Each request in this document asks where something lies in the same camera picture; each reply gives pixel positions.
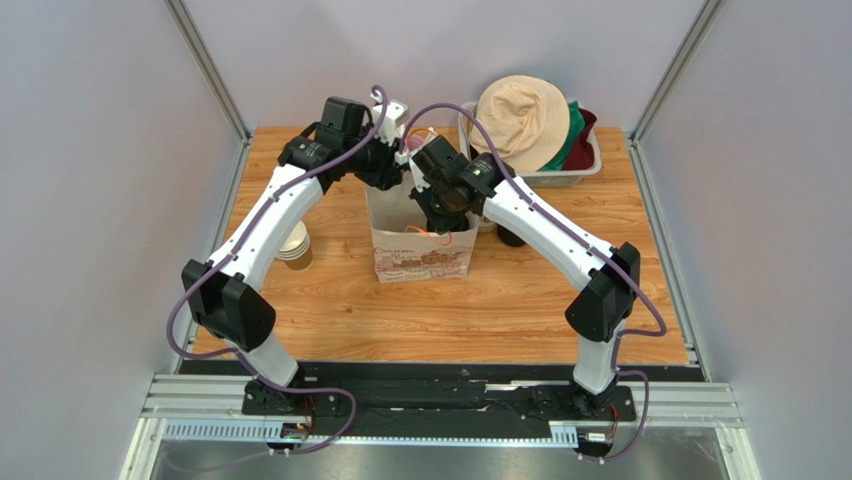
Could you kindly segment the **white paper takeout bag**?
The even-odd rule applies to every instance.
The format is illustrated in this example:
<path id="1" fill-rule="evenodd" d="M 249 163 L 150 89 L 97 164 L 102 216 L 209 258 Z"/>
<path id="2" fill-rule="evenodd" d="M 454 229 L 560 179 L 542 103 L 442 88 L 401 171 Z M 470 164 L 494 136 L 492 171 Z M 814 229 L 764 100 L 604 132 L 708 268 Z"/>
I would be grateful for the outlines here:
<path id="1" fill-rule="evenodd" d="M 381 283 L 463 278 L 468 275 L 478 235 L 479 218 L 466 213 L 451 232 L 438 234 L 409 198 L 411 174 L 401 184 L 381 191 L 365 189 L 372 238 L 373 268 Z"/>

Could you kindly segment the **stack of paper cups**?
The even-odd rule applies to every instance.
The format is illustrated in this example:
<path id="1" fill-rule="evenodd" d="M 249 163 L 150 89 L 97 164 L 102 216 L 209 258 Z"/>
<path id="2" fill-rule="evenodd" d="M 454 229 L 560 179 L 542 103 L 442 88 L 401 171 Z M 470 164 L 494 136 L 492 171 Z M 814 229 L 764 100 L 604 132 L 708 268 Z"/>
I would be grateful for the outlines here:
<path id="1" fill-rule="evenodd" d="M 313 263 L 311 237 L 306 225 L 299 221 L 289 236 L 280 245 L 276 259 L 290 270 L 304 271 Z"/>

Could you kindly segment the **cardboard cup carrier tray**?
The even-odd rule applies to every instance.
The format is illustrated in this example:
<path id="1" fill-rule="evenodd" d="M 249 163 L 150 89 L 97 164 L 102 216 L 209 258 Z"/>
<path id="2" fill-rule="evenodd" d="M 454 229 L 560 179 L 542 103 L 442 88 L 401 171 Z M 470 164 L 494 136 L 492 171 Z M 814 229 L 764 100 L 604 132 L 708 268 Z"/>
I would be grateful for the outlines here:
<path id="1" fill-rule="evenodd" d="M 489 233 L 493 232 L 497 228 L 497 224 L 490 219 L 480 216 L 478 222 L 478 232 L 479 233 Z"/>

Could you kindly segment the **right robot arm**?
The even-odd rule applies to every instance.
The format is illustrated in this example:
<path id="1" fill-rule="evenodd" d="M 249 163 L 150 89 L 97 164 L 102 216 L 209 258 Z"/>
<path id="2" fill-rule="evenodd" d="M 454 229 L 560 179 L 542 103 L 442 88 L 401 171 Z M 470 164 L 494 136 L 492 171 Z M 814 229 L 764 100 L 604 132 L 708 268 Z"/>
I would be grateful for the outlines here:
<path id="1" fill-rule="evenodd" d="M 616 376 L 617 335 L 637 298 L 641 256 L 581 229 L 551 207 L 492 154 L 473 160 L 438 136 L 397 164 L 414 180 L 410 193 L 439 233 L 459 227 L 467 213 L 483 216 L 531 246 L 577 290 L 565 311 L 578 336 L 575 384 L 590 395 L 608 391 Z"/>

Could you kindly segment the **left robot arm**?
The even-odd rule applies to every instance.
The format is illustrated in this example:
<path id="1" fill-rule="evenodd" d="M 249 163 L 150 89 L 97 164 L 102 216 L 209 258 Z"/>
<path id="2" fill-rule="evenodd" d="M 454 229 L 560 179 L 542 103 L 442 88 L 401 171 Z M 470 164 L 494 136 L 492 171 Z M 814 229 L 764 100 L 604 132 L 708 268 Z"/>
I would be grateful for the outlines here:
<path id="1" fill-rule="evenodd" d="M 246 362 L 256 378 L 250 395 L 270 396 L 286 413 L 305 406 L 313 391 L 277 338 L 276 310 L 260 290 L 287 236 L 333 183 L 348 174 L 375 188 L 401 183 L 396 154 L 408 108 L 379 91 L 373 98 L 372 107 L 328 98 L 320 120 L 284 145 L 266 190 L 231 237 L 181 273 L 185 293 L 178 304 Z"/>

